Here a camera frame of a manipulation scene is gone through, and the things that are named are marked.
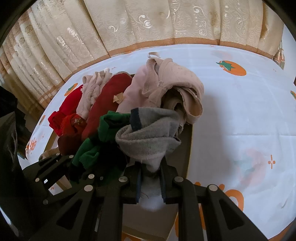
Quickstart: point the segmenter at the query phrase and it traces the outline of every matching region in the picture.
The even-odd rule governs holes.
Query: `white wall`
[[[291,82],[294,82],[296,77],[296,41],[286,26],[284,26],[282,43],[286,61],[284,72]]]

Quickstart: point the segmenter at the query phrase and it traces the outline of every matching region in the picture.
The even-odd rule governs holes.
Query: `gray fabric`
[[[174,137],[180,123],[179,115],[173,110],[152,107],[133,110],[131,123],[133,118],[139,118],[141,129],[133,131],[131,125],[125,126],[117,132],[115,141],[126,155],[146,164],[148,171],[156,172],[164,155],[181,144]]]

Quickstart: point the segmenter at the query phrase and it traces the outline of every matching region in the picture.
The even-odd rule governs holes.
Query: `silver screw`
[[[93,186],[92,186],[92,185],[86,185],[86,186],[84,187],[84,190],[85,190],[86,192],[90,192],[92,189],[93,189]]]
[[[209,189],[214,192],[214,191],[217,191],[218,190],[218,187],[216,185],[214,185],[214,184],[211,184],[209,186]]]
[[[121,176],[120,178],[118,178],[118,181],[120,181],[121,183],[125,183],[127,182],[128,178],[126,176]]]
[[[175,180],[176,182],[178,182],[178,183],[181,183],[181,182],[184,181],[184,178],[183,178],[183,177],[180,177],[180,176],[177,176],[177,177],[174,178],[174,180]]]

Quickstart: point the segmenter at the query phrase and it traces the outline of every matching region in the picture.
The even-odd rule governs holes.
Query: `beige curtain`
[[[72,74],[110,56],[193,43],[272,58],[283,26],[261,0],[37,0],[3,44],[2,69],[7,59],[11,70],[1,74],[33,97],[27,110],[46,108]]]

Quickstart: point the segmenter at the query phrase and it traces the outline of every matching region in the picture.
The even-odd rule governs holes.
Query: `curtain fold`
[[[37,0],[0,49],[1,75],[38,116],[74,73],[111,56],[191,43],[272,58],[283,27],[261,0]]]

